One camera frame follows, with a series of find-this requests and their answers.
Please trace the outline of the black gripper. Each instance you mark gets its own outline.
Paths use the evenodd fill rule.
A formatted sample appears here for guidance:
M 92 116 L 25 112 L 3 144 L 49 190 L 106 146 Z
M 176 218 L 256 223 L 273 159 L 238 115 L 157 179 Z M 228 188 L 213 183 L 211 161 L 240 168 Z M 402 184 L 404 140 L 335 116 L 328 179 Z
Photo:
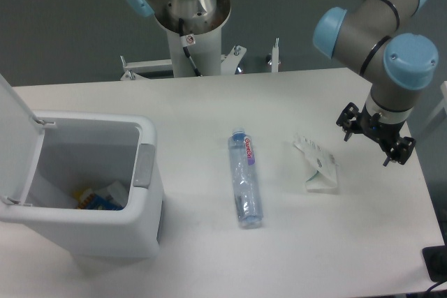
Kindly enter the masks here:
M 384 124 L 376 115 L 371 115 L 364 105 L 360 113 L 354 103 L 349 103 L 339 115 L 336 124 L 344 131 L 347 142 L 353 134 L 362 134 L 377 143 L 386 154 L 383 166 L 389 162 L 404 165 L 415 148 L 416 140 L 412 137 L 401 137 L 402 123 Z

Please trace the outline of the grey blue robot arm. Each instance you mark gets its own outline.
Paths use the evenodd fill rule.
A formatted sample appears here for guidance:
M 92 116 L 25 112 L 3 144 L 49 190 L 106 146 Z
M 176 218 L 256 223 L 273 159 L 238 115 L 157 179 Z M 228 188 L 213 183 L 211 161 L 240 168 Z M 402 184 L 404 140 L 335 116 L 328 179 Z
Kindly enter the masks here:
M 331 8 L 318 21 L 313 44 L 366 79 L 371 90 L 363 107 L 347 105 L 337 119 L 346 137 L 362 134 L 376 142 L 388 162 L 405 164 L 415 140 L 402 129 L 439 61 L 434 43 L 399 33 L 427 0 L 361 0 L 354 12 Z M 155 17 L 168 37 L 177 77 L 232 75 L 234 54 L 221 54 L 221 30 L 230 0 L 126 0 L 143 17 Z

